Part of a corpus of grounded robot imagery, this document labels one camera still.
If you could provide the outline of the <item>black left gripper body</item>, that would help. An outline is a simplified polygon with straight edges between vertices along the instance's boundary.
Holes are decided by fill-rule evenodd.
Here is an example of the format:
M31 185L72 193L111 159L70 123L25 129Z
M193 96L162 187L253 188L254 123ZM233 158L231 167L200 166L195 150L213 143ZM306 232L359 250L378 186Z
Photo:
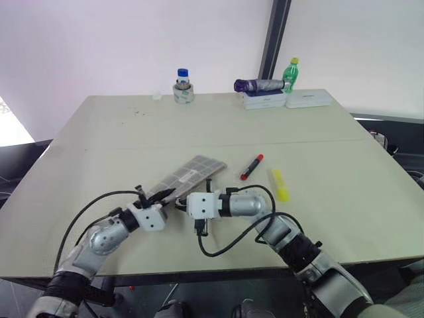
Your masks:
M150 203L148 201L148 198L145 195L141 194L138 197L137 207L139 209L148 209L149 207L151 207L152 205L157 204L157 203Z

